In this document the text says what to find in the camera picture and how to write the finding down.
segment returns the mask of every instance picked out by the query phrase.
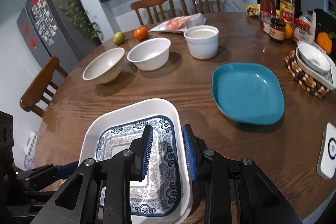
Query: white rectangular dish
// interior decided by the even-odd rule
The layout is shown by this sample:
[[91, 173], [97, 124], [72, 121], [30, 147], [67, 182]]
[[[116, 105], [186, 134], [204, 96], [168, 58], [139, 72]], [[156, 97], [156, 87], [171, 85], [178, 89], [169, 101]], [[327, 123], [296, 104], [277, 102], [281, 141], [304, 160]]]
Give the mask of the white rectangular dish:
[[319, 81], [322, 85], [324, 85], [326, 88], [330, 89], [330, 90], [334, 90], [336, 89], [336, 65], [334, 63], [334, 61], [325, 53], [323, 53], [326, 58], [328, 59], [330, 66], [331, 66], [331, 70], [327, 73], [324, 73], [323, 75], [319, 74], [318, 72], [312, 70], [311, 68], [309, 68], [305, 61], [303, 60], [303, 58], [301, 57], [301, 53], [298, 49], [298, 45], [300, 43], [305, 43], [302, 41], [299, 41], [296, 44], [296, 60], [297, 63], [299, 64], [300, 68], [307, 73], [308, 75], [310, 75], [311, 77], [313, 77], [314, 79], [316, 79], [317, 81]]
[[130, 182], [132, 223], [181, 223], [191, 211], [192, 184], [179, 114], [167, 100], [148, 99], [100, 116], [85, 135], [79, 164], [129, 148], [145, 124], [153, 126], [153, 145], [145, 179]]

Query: wooden dining table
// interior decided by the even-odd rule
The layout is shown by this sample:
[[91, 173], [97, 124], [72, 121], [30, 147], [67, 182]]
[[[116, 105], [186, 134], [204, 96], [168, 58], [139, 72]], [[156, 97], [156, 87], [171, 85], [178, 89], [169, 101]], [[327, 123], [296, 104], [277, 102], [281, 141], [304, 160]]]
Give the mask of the wooden dining table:
[[[171, 40], [169, 60], [163, 67], [142, 71], [125, 58], [116, 80], [96, 85], [83, 80], [83, 71], [113, 43], [107, 41], [85, 57], [44, 110], [34, 166], [78, 160], [85, 133], [98, 117], [142, 100], [163, 98], [176, 107], [181, 125], [190, 124], [195, 136], [209, 148], [229, 159], [253, 159], [301, 219], [311, 214], [336, 188], [335, 177], [325, 180], [316, 172], [323, 129], [328, 122], [336, 124], [336, 92], [319, 99], [302, 90], [284, 63], [295, 45], [292, 41], [271, 40], [259, 19], [247, 17], [246, 13], [212, 13], [204, 17], [206, 24], [219, 30], [218, 54], [212, 59], [193, 58], [182, 34], [150, 32], [149, 38]], [[133, 37], [133, 31], [125, 36], [126, 41], [119, 47], [127, 54], [140, 42]], [[268, 126], [242, 124], [218, 110], [211, 93], [212, 73], [230, 62], [258, 63], [276, 75], [285, 101], [278, 122]], [[204, 183], [193, 183], [193, 208], [185, 223], [203, 222], [204, 200]]]

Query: metal screw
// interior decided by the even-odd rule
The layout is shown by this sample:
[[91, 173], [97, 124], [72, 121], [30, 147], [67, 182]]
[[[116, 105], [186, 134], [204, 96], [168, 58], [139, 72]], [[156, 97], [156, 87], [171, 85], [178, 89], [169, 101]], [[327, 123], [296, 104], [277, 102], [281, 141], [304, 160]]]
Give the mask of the metal screw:
[[251, 165], [251, 164], [252, 164], [252, 160], [249, 159], [249, 158], [244, 158], [244, 159], [243, 159], [243, 163], [244, 163], [245, 165]]
[[90, 165], [93, 165], [94, 162], [95, 162], [94, 159], [86, 159], [85, 162], [84, 162], [84, 164], [86, 166], [90, 166]]
[[212, 149], [207, 149], [207, 150], [204, 151], [204, 153], [207, 156], [213, 156], [215, 154], [215, 152]]
[[130, 156], [130, 155], [132, 155], [133, 154], [133, 151], [131, 150], [131, 149], [125, 149], [124, 151], [123, 151], [123, 155], [124, 156]]

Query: wooden trivet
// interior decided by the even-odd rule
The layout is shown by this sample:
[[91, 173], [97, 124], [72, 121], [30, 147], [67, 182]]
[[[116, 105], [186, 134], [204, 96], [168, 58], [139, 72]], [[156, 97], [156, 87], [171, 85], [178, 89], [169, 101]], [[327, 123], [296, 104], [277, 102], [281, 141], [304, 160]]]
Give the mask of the wooden trivet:
[[288, 73], [293, 77], [295, 82], [299, 84], [299, 87], [308, 91], [310, 95], [322, 98], [329, 92], [329, 89], [300, 68], [296, 61], [296, 54], [294, 50], [290, 51], [285, 57], [285, 66], [288, 69]]

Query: orange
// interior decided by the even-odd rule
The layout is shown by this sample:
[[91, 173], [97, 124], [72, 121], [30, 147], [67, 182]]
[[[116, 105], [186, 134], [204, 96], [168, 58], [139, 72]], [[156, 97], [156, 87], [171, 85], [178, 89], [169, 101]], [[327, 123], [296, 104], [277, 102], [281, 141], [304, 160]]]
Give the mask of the orange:
[[134, 37], [138, 40], [143, 40], [148, 37], [148, 29], [146, 27], [137, 28], [134, 31]]
[[333, 48], [333, 43], [326, 32], [320, 32], [316, 38], [316, 43], [329, 55]]
[[286, 24], [285, 39], [291, 39], [293, 37], [293, 29], [289, 24]]

